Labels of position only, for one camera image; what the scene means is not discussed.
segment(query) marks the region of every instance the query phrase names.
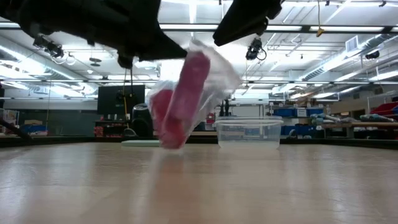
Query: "workbench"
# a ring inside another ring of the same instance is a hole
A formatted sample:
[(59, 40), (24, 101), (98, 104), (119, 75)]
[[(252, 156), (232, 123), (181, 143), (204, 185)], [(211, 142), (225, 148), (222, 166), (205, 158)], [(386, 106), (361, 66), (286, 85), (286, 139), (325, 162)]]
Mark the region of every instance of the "workbench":
[(346, 128), (347, 130), (347, 138), (354, 138), (354, 128), (379, 128), (379, 129), (388, 129), (393, 131), (394, 129), (398, 129), (398, 122), (395, 123), (387, 123), (387, 122), (352, 122), (352, 123), (335, 123), (335, 124), (323, 124), (322, 128)]

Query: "air vent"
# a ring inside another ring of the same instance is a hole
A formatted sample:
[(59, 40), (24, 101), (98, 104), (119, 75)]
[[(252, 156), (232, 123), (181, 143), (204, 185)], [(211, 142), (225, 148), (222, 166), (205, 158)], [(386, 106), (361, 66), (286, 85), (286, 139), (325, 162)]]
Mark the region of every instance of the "air vent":
[(352, 52), (358, 49), (358, 36), (351, 38), (350, 40), (346, 41), (346, 51)]
[(359, 93), (354, 93), (353, 98), (354, 98), (354, 100), (359, 99)]
[(383, 94), (383, 88), (379, 87), (373, 90), (375, 95)]

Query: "cable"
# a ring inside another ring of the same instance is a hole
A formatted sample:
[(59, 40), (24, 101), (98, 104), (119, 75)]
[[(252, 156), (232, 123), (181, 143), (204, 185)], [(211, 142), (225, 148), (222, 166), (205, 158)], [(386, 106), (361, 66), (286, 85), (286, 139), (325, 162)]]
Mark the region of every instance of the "cable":
[(321, 28), (321, 5), (320, 5), (320, 0), (317, 0), (317, 1), (318, 1), (318, 32), (317, 32), (317, 37), (320, 37), (325, 30)]
[(263, 60), (267, 59), (267, 52), (263, 48), (261, 48), (261, 50), (264, 52), (265, 56), (264, 56), (264, 58), (259, 58), (257, 55), (257, 59), (260, 61), (263, 61)]
[(126, 86), (126, 78), (127, 78), (127, 69), (126, 69), (126, 71), (124, 72), (124, 82), (123, 82), (123, 91), (122, 91), (122, 94), (123, 94), (123, 100), (124, 100), (124, 115), (125, 115), (125, 117), (126, 117), (126, 120), (127, 120), (127, 103), (126, 103), (126, 94), (124, 94), (124, 87)]
[(130, 81), (131, 81), (131, 94), (133, 94), (133, 92), (132, 92), (132, 67), (130, 69)]

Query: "green mat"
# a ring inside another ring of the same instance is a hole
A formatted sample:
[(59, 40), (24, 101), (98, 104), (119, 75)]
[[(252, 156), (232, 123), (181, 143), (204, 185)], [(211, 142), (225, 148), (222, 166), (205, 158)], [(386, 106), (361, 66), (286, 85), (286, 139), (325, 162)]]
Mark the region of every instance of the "green mat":
[(159, 140), (129, 140), (122, 142), (126, 147), (160, 147)]

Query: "red object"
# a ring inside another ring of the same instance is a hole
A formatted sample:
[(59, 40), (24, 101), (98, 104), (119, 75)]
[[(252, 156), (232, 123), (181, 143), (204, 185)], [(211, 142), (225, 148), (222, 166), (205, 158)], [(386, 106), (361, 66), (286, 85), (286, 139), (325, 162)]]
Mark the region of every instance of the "red object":
[(175, 90), (160, 90), (150, 99), (154, 129), (164, 148), (179, 149), (187, 140), (209, 71), (203, 53), (188, 53)]
[(206, 124), (214, 124), (216, 122), (216, 115), (214, 113), (210, 113), (206, 117)]
[(185, 122), (193, 122), (209, 71), (210, 61), (205, 54), (188, 53), (169, 106), (170, 115)]
[(398, 116), (394, 114), (393, 110), (398, 106), (398, 102), (384, 103), (371, 111), (371, 114), (378, 114), (389, 118), (397, 119)]

